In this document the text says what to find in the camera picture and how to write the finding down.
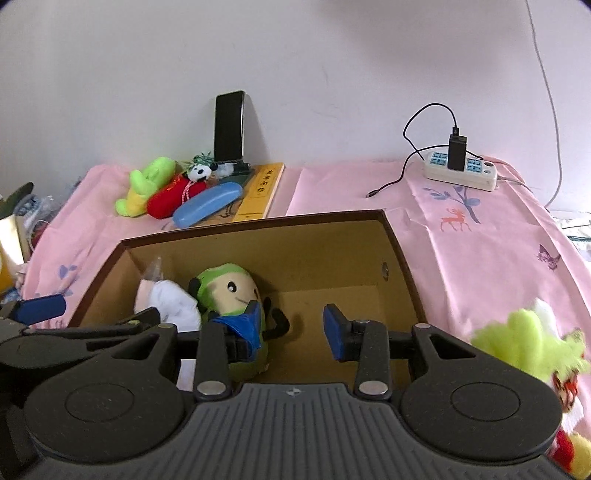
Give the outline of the white cloth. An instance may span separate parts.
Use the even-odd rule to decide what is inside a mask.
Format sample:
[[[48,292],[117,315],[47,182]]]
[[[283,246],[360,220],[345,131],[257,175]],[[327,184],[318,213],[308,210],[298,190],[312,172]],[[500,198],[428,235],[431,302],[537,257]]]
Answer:
[[[173,324],[179,333],[200,330],[201,316],[197,300],[170,280],[154,283],[147,306],[158,311],[161,324]]]

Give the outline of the green bean plush toy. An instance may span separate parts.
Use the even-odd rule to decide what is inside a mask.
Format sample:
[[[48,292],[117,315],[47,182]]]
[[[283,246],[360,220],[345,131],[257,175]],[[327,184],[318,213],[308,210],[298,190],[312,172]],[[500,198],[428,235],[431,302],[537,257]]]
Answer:
[[[197,300],[202,322],[223,317],[231,336],[245,341],[249,361],[229,365],[231,380],[243,382],[266,371],[269,343],[287,335],[290,321],[260,295],[249,271],[233,263],[205,269],[189,281],[188,293]]]

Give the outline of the clear plastic packaged item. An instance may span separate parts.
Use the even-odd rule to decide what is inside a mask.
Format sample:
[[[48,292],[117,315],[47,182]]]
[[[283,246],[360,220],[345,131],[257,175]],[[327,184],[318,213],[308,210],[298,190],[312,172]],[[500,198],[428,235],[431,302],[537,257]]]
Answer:
[[[151,292],[156,284],[163,279],[162,258],[156,257],[141,274],[134,300],[134,313],[139,313],[150,307]]]

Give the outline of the brown cardboard box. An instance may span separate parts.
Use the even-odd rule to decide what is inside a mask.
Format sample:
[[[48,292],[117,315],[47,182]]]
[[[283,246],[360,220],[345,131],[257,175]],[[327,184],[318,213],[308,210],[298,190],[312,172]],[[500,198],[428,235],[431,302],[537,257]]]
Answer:
[[[382,210],[332,212],[167,231],[121,241],[69,324],[115,324],[133,310],[140,278],[155,259],[165,278],[187,287],[207,268],[235,263],[290,320],[270,342],[259,383],[345,383],[356,366],[332,358],[322,327],[325,305],[351,320],[408,332],[427,317],[403,250]]]

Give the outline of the yellow white paper bag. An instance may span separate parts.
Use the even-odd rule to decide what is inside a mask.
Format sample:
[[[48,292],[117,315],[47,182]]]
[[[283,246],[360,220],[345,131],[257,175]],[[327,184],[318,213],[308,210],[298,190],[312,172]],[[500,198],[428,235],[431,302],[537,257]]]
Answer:
[[[1,293],[12,288],[30,253],[21,217],[12,214],[1,224]]]

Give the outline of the red plush chili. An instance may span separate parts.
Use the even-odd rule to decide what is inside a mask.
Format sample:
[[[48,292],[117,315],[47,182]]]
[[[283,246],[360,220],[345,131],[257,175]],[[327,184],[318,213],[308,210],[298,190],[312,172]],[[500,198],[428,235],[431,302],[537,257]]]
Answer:
[[[155,219],[166,219],[185,202],[207,190],[207,182],[191,181],[184,174],[177,175],[147,202],[147,214]]]

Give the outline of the blue glasses case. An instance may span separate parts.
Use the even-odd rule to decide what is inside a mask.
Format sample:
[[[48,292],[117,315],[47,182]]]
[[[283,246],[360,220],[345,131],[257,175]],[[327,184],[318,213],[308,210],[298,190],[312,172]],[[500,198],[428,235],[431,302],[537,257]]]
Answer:
[[[172,215],[177,228],[188,228],[242,197],[242,185],[224,182],[207,188],[179,206]]]

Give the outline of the green yellow plush toy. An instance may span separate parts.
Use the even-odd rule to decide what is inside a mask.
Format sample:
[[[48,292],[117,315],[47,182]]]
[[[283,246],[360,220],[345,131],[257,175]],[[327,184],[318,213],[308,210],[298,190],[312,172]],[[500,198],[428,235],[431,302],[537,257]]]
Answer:
[[[129,190],[125,198],[115,202],[119,216],[135,218],[147,212],[148,200],[162,190],[174,177],[177,164],[168,157],[158,157],[143,170],[129,174]]]

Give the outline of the pink deer-print cloth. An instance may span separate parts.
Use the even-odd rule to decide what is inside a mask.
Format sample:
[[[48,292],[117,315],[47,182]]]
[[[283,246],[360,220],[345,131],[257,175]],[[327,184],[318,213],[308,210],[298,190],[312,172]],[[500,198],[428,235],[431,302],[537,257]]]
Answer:
[[[370,187],[392,170],[386,163],[304,169],[283,217],[384,211],[426,320],[456,336],[468,338],[537,298],[551,305],[562,332],[589,329],[589,269],[529,192],[512,185],[491,193],[441,185],[412,165],[400,184],[367,198]],[[162,220],[117,217],[111,203],[122,190],[120,169],[91,169],[31,257],[24,296],[63,294],[67,310],[58,326],[70,326],[83,295],[121,241],[176,230]]]

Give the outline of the small panda plush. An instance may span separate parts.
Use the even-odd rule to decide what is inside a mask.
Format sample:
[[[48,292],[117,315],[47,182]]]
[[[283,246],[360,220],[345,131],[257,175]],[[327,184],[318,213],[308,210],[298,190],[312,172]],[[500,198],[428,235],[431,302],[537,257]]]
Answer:
[[[185,168],[183,174],[192,182],[221,182],[235,173],[232,162],[216,162],[211,153],[196,155]]]

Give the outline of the yellow book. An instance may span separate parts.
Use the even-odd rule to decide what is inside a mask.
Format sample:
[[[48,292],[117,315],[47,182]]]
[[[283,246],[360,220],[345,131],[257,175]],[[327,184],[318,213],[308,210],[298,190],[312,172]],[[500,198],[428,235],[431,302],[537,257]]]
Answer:
[[[253,173],[243,184],[242,198],[215,212],[199,223],[211,226],[232,222],[260,220],[270,212],[274,195],[283,176],[284,164],[271,163],[253,166]]]

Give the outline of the neon green haired doll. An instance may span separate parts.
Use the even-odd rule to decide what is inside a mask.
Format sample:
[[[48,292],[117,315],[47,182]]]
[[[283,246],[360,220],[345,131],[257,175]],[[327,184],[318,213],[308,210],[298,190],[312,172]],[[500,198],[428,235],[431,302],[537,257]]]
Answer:
[[[585,417],[579,377],[590,372],[584,332],[575,328],[562,333],[552,307],[537,298],[531,307],[510,313],[506,321],[492,321],[474,331],[470,343],[552,388],[562,420],[550,457],[572,477],[588,479],[590,439],[576,431]]]

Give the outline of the white power strip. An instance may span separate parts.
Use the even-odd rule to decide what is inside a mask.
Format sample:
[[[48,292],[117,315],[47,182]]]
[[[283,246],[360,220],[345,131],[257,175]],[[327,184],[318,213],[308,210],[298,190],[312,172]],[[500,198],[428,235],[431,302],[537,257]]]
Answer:
[[[448,167],[446,151],[430,153],[424,163],[426,178],[443,183],[492,192],[497,187],[498,171],[494,163],[467,155],[462,170]]]

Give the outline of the black charger plug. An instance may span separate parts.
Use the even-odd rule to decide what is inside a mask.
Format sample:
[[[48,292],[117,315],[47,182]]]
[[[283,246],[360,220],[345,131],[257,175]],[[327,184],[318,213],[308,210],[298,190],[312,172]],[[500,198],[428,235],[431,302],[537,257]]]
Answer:
[[[464,171],[467,154],[467,137],[460,134],[458,126],[454,126],[449,137],[447,168],[453,171]]]

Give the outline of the black smartphone on stand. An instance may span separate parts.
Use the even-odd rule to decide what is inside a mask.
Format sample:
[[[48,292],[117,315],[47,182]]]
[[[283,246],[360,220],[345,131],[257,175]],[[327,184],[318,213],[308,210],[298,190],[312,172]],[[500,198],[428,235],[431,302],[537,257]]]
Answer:
[[[214,106],[213,158],[232,175],[249,173],[245,162],[245,91],[218,95]]]

